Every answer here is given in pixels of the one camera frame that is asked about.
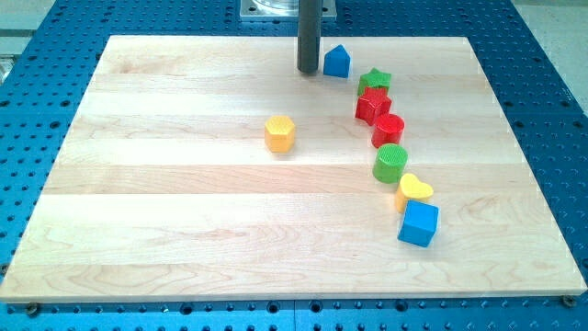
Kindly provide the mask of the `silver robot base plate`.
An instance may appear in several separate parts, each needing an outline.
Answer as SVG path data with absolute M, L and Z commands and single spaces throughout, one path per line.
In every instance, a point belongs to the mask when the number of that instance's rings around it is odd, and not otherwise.
M 242 20 L 291 20 L 299 13 L 298 0 L 240 0 L 239 5 Z

